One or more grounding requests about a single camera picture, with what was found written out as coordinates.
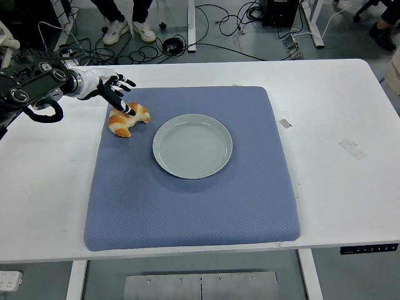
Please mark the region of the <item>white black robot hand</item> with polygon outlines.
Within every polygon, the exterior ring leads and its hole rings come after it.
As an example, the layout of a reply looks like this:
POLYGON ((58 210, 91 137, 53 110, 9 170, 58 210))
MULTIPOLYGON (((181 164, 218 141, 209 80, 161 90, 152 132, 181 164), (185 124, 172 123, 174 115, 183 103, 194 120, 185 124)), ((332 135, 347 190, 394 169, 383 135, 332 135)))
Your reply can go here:
POLYGON ((81 83, 76 97, 79 100, 101 96, 118 111, 130 116, 136 115, 134 110, 123 101, 123 93, 120 91, 122 89, 129 92, 131 88, 136 87, 136 84, 123 74, 113 69, 94 68, 80 72, 78 75, 81 83))

